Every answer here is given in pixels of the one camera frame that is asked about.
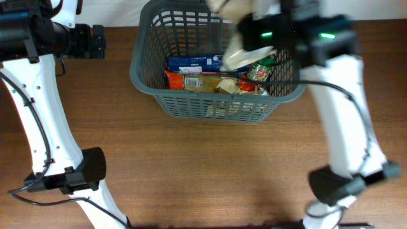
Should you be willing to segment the green lid jar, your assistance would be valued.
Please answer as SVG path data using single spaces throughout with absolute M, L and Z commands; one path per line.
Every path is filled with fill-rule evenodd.
M 275 59 L 272 56 L 265 57 L 252 63 L 247 72 L 247 78 L 251 81 L 266 81 L 274 63 Z

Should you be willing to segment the cream paper bag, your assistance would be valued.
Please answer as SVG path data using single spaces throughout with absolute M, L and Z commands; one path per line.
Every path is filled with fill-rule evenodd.
M 206 0 L 205 3 L 212 13 L 217 14 L 224 20 L 231 21 L 235 25 L 246 16 L 251 19 L 262 19 L 280 13 L 280 1 L 276 0 Z M 243 35 L 237 31 L 230 39 L 223 55 L 223 69 L 227 71 L 235 70 L 275 53 L 276 50 L 273 46 L 245 51 Z

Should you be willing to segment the grey plastic basket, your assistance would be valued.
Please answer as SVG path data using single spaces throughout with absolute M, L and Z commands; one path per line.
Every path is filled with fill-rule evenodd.
M 297 99 L 305 87 L 293 84 L 298 65 L 287 51 L 278 50 L 267 79 L 272 85 L 241 81 L 236 84 L 239 92 L 232 94 L 221 93 L 217 83 L 206 89 L 203 75 L 221 73 L 233 33 L 232 24 L 203 1 L 149 1 L 141 11 L 130 79 L 174 117 L 261 122 L 280 104 Z

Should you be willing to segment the blue foil box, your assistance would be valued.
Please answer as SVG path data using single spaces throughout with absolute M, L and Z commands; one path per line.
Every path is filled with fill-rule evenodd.
M 223 65 L 222 55 L 192 55 L 192 56 L 169 56 L 166 70 L 181 73 L 242 73 L 250 69 L 250 65 L 238 69 L 227 70 Z

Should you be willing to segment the orange pasta packet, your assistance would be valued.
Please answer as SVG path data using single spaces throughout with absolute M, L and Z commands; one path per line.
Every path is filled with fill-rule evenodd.
M 181 74 L 171 71 L 165 71 L 168 79 L 168 89 L 187 90 L 197 92 L 215 93 L 214 89 L 225 78 L 245 81 L 244 74 L 232 73 L 200 73 L 200 74 Z

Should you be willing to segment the brown white rice bag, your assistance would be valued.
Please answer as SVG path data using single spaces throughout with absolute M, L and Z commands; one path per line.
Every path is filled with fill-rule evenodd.
M 220 81 L 220 83 L 214 89 L 215 93 L 218 94 L 228 94 L 228 95 L 259 95 L 259 96 L 269 96 L 269 92 L 261 85 L 255 85 L 248 83 L 246 81 L 225 78 Z M 238 118 L 239 114 L 249 116 L 249 113 L 254 108 L 252 102 L 226 102 L 226 101 L 217 101 L 210 102 L 207 106 L 205 112 L 206 118 L 214 119 L 224 119 L 234 120 Z

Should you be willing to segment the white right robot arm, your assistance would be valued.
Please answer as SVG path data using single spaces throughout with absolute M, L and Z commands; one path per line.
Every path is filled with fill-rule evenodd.
M 285 48 L 299 63 L 299 84 L 311 91 L 324 124 L 329 163 L 309 173 L 315 198 L 298 227 L 338 228 L 368 186 L 401 175 L 373 130 L 357 33 L 343 15 L 323 17 L 318 1 L 255 1 L 238 30 L 245 50 Z

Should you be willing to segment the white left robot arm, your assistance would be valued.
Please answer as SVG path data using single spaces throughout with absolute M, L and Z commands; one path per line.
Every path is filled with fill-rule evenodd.
M 21 199 L 24 191 L 58 189 L 67 202 L 79 203 L 95 228 L 130 228 L 107 187 L 103 150 L 77 145 L 57 88 L 57 62 L 105 57 L 103 26 L 76 22 L 82 5 L 1 2 L 1 80 L 16 105 L 32 155 L 32 172 L 10 195 Z

